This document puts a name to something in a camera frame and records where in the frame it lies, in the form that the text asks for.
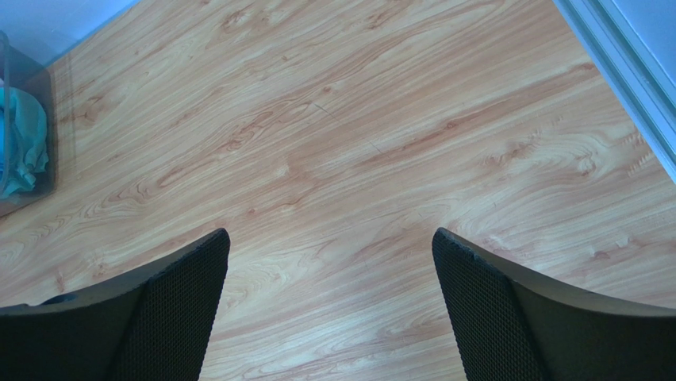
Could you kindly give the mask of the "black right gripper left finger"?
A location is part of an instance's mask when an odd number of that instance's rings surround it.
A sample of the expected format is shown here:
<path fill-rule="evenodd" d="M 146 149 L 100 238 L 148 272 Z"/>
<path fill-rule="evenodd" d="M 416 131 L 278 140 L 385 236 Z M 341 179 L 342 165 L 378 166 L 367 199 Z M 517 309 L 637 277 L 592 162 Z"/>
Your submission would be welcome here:
<path fill-rule="evenodd" d="M 198 379 L 229 249 L 216 229 L 106 281 L 2 308 L 2 379 Z"/>

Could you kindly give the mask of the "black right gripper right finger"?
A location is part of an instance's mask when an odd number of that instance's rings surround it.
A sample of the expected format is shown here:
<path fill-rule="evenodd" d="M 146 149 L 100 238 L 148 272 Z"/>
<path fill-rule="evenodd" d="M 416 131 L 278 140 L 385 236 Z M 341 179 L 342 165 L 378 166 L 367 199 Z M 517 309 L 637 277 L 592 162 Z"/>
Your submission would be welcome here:
<path fill-rule="evenodd" d="M 672 380 L 675 312 L 553 279 L 438 229 L 432 257 L 469 380 Z"/>

